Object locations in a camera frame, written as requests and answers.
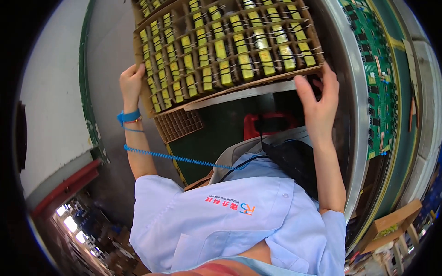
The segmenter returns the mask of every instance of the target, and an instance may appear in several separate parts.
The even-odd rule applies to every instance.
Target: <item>concrete floor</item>
[[[118,79],[121,72],[135,63],[132,32],[135,30],[130,1],[96,0],[88,38],[89,89],[94,115],[110,163],[99,168],[99,177],[87,190],[95,204],[116,223],[132,227],[134,183],[127,153],[124,131],[117,121],[123,109]],[[143,114],[143,126],[152,151],[167,153],[153,119]],[[160,176],[181,183],[169,159],[155,158]]]

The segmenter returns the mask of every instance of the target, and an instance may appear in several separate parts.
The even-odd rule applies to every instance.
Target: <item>blue coiled cord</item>
[[[124,149],[127,150],[127,151],[135,152],[135,153],[152,155],[152,156],[172,159],[172,160],[176,160],[176,161],[181,161],[181,162],[187,162],[187,163],[192,163],[192,164],[197,164],[197,165],[217,167],[217,168],[229,169],[229,170],[242,170],[243,168],[247,167],[248,164],[250,164],[250,162],[247,162],[246,164],[244,164],[242,166],[239,166],[239,167],[232,167],[232,166],[227,166],[227,165],[218,165],[218,164],[215,164],[215,163],[198,161],[198,160],[195,160],[195,159],[184,158],[184,157],[179,157],[179,156],[173,156],[173,155],[168,155],[168,154],[163,154],[163,153],[158,153],[158,152],[153,152],[153,151],[144,151],[144,150],[140,150],[140,149],[137,149],[137,148],[129,147],[126,144],[124,145]]]

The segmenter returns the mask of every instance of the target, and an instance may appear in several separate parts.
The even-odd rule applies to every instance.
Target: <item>company logo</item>
[[[254,206],[250,208],[250,206],[247,203],[240,204],[238,200],[226,197],[208,196],[204,201],[223,207],[228,207],[231,210],[239,211],[241,214],[246,214],[248,216],[252,216],[253,212],[255,211]]]

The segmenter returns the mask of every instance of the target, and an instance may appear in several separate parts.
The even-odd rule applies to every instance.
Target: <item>green circuit board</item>
[[[397,87],[391,50],[379,19],[365,0],[340,1],[359,45],[369,96],[367,159],[390,150],[397,129]]]

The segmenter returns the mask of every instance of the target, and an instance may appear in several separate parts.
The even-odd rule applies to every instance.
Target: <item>black cable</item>
[[[239,165],[236,166],[235,168],[241,167],[241,166],[245,165],[246,163],[249,163],[250,161],[255,160],[255,159],[258,159],[258,158],[268,158],[268,159],[271,159],[270,157],[265,156],[265,155],[254,156],[254,157],[250,158],[249,160],[247,160],[247,161],[245,161],[245,162],[239,164]],[[223,177],[221,178],[220,183],[223,182],[224,179],[225,179],[229,174],[231,174],[231,172],[233,172],[233,171],[234,171],[234,170],[230,170],[228,173],[226,173],[225,176],[223,176]]]

